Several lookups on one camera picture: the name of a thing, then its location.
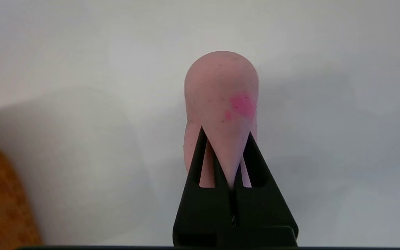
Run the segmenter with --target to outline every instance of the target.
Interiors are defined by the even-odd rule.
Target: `pink stain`
[[[225,120],[231,120],[231,119],[232,119],[232,113],[228,109],[228,110],[225,111]]]
[[[236,113],[243,115],[248,119],[254,118],[256,114],[256,103],[251,100],[247,94],[233,95],[229,102],[231,103],[232,110]]]

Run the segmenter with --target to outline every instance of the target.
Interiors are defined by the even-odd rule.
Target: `pink silicone object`
[[[208,144],[200,186],[214,187],[211,149],[217,155],[230,188],[240,162],[243,184],[250,186],[242,156],[249,131],[257,139],[259,79],[254,66],[233,52],[204,55],[188,70],[184,96],[188,119],[184,135],[186,169],[189,171],[200,127],[203,127]]]

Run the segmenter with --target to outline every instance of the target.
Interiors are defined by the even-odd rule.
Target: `black clamp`
[[[243,158],[252,187],[243,186],[239,167],[233,191],[215,154],[215,187],[199,186],[207,140],[201,129],[174,223],[174,246],[296,247],[299,229],[251,133]]]

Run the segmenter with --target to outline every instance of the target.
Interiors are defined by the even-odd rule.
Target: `white backdrop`
[[[0,0],[0,148],[48,244],[171,245],[184,75],[238,52],[300,245],[400,246],[400,1]]]

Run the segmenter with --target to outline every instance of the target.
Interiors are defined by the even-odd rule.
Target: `orange wooden object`
[[[0,152],[0,250],[41,244],[21,183]]]

